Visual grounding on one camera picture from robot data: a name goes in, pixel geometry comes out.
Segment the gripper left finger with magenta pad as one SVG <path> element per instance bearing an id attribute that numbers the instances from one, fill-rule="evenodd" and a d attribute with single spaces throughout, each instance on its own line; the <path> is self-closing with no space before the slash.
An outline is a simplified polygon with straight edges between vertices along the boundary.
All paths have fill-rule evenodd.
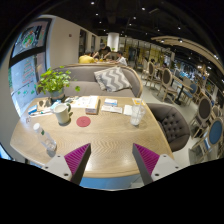
<path id="1" fill-rule="evenodd" d="M 55 155 L 42 169 L 79 185 L 90 155 L 91 144 L 88 143 L 66 155 Z"/>

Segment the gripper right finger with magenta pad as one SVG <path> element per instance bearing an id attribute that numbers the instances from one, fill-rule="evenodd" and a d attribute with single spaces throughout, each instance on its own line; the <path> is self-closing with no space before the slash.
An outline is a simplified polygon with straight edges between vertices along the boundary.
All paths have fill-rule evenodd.
<path id="1" fill-rule="evenodd" d="M 181 167 L 167 154 L 158 155 L 136 143 L 133 144 L 132 154 L 145 185 L 181 169 Z"/>

